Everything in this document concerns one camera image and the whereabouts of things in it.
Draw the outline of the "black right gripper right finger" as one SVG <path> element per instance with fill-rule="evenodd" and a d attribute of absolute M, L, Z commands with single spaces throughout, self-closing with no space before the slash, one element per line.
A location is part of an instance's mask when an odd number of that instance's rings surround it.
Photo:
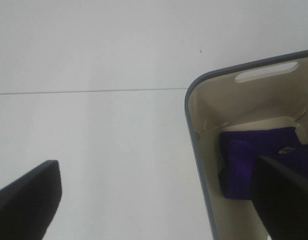
<path fill-rule="evenodd" d="M 308 240 L 308 179 L 276 160 L 258 156 L 251 200 L 273 240 Z"/>

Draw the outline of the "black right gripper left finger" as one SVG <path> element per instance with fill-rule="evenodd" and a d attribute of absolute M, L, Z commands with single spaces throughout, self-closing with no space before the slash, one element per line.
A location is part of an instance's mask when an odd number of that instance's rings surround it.
<path fill-rule="evenodd" d="M 62 198 L 59 162 L 47 160 L 0 189 L 0 240 L 41 240 Z"/>

